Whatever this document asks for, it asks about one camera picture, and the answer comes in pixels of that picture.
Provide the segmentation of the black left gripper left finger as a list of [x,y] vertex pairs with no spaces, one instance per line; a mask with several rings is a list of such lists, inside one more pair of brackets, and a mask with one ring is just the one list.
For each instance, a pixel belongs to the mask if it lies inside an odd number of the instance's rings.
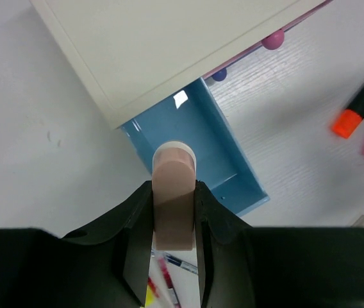
[[150,182],[63,237],[1,228],[0,307],[141,307],[152,239]]

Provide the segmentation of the orange highlighter marker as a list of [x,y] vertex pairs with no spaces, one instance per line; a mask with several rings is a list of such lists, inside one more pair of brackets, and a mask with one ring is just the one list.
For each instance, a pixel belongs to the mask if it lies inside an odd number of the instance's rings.
[[348,139],[363,120],[364,84],[331,125],[331,131],[339,137]]

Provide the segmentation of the yellow highlighter marker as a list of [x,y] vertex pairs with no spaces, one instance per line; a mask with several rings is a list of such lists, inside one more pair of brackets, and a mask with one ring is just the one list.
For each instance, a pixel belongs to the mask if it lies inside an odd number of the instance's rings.
[[154,295],[154,292],[152,291],[150,286],[147,286],[146,291],[146,298],[145,298],[145,307],[149,307],[156,301],[156,296]]

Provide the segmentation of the pink stapler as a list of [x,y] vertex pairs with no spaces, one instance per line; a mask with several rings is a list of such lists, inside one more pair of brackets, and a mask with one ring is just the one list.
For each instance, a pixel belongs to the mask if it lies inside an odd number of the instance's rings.
[[183,142],[162,144],[153,155],[154,247],[189,251],[194,247],[196,158]]

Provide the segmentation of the pink drawer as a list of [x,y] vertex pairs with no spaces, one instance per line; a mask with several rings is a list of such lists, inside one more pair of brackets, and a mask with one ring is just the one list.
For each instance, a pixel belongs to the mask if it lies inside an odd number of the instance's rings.
[[235,55],[233,58],[230,58],[229,60],[225,61],[224,63],[220,64],[216,68],[212,69],[211,71],[207,72],[206,74],[202,75],[202,79],[207,79],[212,76],[213,73],[223,69],[228,68],[230,65],[233,65],[237,61],[241,60],[243,57],[247,56],[248,54],[252,53],[253,51],[263,47],[267,50],[276,50],[279,47],[283,45],[283,42],[285,41],[285,32],[289,31],[296,25],[300,24],[302,21],[306,20],[308,17],[313,15],[315,12],[320,10],[321,8],[325,7],[329,3],[331,3],[332,0],[329,1],[322,1],[319,5],[314,7],[313,9],[307,11],[306,13],[302,14],[300,17],[294,19],[293,21],[289,22],[288,24],[284,25],[279,30],[273,32],[268,37],[265,37],[261,41],[251,45],[247,49],[243,50],[239,54]]

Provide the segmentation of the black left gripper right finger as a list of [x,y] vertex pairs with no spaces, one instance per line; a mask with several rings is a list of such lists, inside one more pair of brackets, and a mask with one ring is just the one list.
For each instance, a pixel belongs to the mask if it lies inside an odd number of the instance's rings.
[[195,187],[202,307],[364,307],[364,227],[252,227]]

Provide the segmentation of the light blue drawer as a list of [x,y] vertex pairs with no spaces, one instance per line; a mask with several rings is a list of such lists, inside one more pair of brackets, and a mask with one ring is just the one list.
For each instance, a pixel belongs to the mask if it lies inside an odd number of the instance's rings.
[[201,78],[163,99],[121,127],[148,172],[154,152],[179,141],[196,158],[197,179],[221,204],[243,216],[269,200],[227,119]]

